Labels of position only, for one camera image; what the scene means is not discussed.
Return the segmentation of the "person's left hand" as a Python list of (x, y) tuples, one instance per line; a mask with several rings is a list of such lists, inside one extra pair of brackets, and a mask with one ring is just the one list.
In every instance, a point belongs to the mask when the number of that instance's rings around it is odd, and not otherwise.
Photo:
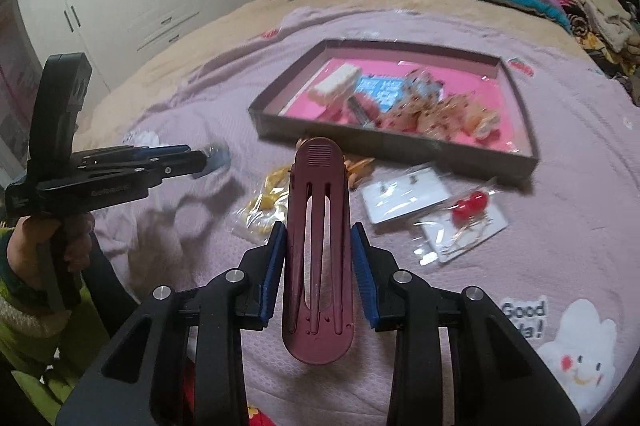
[(44, 289), (40, 267), (46, 257), (62, 259), (68, 272), (85, 270), (90, 264), (95, 224), (90, 212), (63, 222), (48, 217), (21, 217), (6, 246), (9, 267), (33, 290)]

